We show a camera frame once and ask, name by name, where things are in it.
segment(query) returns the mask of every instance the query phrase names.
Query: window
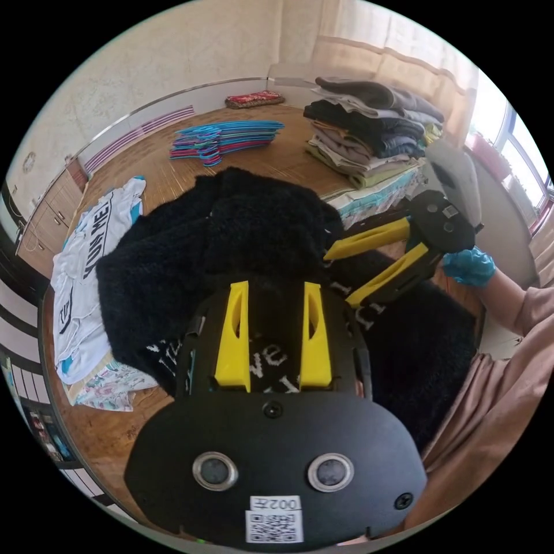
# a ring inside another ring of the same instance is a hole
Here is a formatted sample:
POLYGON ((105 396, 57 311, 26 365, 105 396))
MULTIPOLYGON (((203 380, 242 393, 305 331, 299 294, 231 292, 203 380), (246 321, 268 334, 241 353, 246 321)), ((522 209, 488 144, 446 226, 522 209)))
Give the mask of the window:
POLYGON ((482 71, 479 71, 477 98, 470 133, 477 132, 494 144, 504 124, 507 109, 506 97, 482 71))
POLYGON ((508 160, 537 215, 554 197, 544 159, 521 117, 498 87, 479 71, 479 84, 470 134, 481 134, 508 160))

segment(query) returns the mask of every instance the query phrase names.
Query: screw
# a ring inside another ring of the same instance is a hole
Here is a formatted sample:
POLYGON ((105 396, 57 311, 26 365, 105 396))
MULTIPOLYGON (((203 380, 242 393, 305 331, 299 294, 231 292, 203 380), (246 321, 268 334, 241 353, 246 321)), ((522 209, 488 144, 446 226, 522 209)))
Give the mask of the screw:
POLYGON ((413 500, 414 495, 411 492, 405 492, 394 501, 394 508, 395 510, 405 510, 413 500))
POLYGON ((272 420, 283 415, 283 406, 279 402, 271 401, 264 405, 264 415, 272 420))

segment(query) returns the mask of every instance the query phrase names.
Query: hand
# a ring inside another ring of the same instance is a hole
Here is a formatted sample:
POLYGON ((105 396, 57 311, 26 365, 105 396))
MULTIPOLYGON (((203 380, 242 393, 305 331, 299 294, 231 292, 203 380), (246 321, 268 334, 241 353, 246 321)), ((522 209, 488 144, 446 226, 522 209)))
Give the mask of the hand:
POLYGON ((484 287, 496 272, 496 266, 489 254, 476 246, 472 250, 463 250, 455 254, 445 254, 443 270, 457 283, 473 287, 484 287))

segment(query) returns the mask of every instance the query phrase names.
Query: folded clothes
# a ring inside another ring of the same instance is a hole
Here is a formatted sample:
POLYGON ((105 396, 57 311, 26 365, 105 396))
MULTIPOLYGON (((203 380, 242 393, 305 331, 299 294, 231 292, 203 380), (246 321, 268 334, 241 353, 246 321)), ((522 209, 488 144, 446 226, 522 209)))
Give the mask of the folded clothes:
POLYGON ((360 165, 367 165, 373 154, 368 150, 363 150, 363 147, 355 141, 350 141, 347 138, 333 135, 322 129, 314 128, 315 137, 325 144, 328 148, 336 152, 339 156, 360 165))
POLYGON ((413 159, 408 159, 406 162, 391 162, 390 164, 381 165, 374 170, 369 170, 365 174, 354 173, 351 167, 337 166, 331 159, 331 157, 323 152, 317 146, 314 146, 310 142, 306 143, 306 152, 311 154, 314 158, 323 162, 327 167, 333 169, 337 173, 341 173, 348 177, 350 184, 357 189, 366 189, 376 186, 387 179, 402 175, 406 171, 411 170, 418 165, 418 162, 413 159))
POLYGON ((425 135, 424 135, 425 146, 429 146, 429 144, 435 142, 441 136, 442 136, 442 132, 437 127, 437 125, 433 125, 432 123, 425 125, 425 135))
POLYGON ((331 158, 334 165, 344 167, 346 170, 351 170, 349 172, 353 174, 367 175, 370 174, 371 171, 383 165, 395 162, 407 162, 410 159, 410 156, 407 154, 400 154, 398 156, 385 159, 372 156, 367 158, 363 163, 358 163, 336 152, 332 147, 329 147, 329 145, 321 141, 320 137, 317 135, 314 135, 308 143, 324 152, 329 158, 331 158))
POLYGON ((372 119, 355 111, 348 113, 342 106, 325 100, 318 100, 306 106, 304 117, 347 130, 348 134, 367 144, 375 153, 385 148, 381 140, 383 133, 411 137, 416 141, 425 133, 425 127, 420 123, 395 118, 372 119))
POLYGON ((417 144, 417 140, 413 139, 412 137, 405 137, 402 135, 389 134, 389 133, 382 134, 381 140, 385 145, 385 150, 396 148, 397 146, 400 146, 402 144, 411 144, 411 145, 417 144))
POLYGON ((384 117, 393 117, 397 119, 410 119, 411 121, 417 121, 426 125, 428 123, 433 123, 437 126, 441 126, 442 123, 432 115, 426 114, 422 111, 413 111, 413 110, 403 110, 403 109, 392 109, 392 110, 378 110, 376 108, 371 108, 366 106, 359 98, 349 94, 339 94, 336 92, 326 91, 321 87, 313 88, 312 92, 325 98, 328 102, 332 104, 338 104, 342 106, 347 112, 358 111, 366 117, 372 118, 384 118, 384 117))
POLYGON ((285 101, 278 92, 260 91, 252 94, 228 96, 225 105, 228 108, 238 110, 240 108, 252 108, 254 106, 267 106, 269 104, 282 104, 285 101))
POLYGON ((380 110, 411 110, 432 115, 440 123, 444 115, 433 104, 417 94, 375 81, 355 81, 336 77, 317 77, 316 84, 326 91, 359 98, 366 106, 380 110))
POLYGON ((399 144, 392 148, 386 148, 380 152, 377 152, 378 158, 390 158, 392 156, 398 156, 399 154, 408 154, 411 158, 423 158, 425 156, 425 150, 418 144, 399 144))
POLYGON ((317 135, 321 137, 324 136, 327 140, 333 142, 333 144, 336 143, 337 145, 343 146, 349 152, 353 151, 368 158, 373 157, 373 151, 367 144, 364 144, 356 137, 350 136, 348 131, 344 129, 326 125, 325 123, 321 123, 319 121, 312 121, 310 126, 317 135))

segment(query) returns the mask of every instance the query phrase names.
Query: wooden cabinet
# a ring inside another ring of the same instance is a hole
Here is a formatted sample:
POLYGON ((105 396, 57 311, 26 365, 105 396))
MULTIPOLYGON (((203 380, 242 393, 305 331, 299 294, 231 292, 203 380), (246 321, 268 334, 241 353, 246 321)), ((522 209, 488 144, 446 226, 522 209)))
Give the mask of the wooden cabinet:
POLYGON ((66 172, 52 185, 44 195, 44 200, 54 212, 54 216, 69 227, 83 193, 66 172))
POLYGON ((44 199, 32 217, 31 232, 52 252, 62 251, 63 242, 68 234, 68 226, 56 215, 56 212, 44 199))
POLYGON ((53 258, 62 251, 82 197, 81 189, 65 170, 48 188, 23 231, 17 255, 49 279, 53 258))
POLYGON ((23 234, 17 255, 40 274, 49 279, 52 277, 54 252, 35 233, 27 231, 23 234))

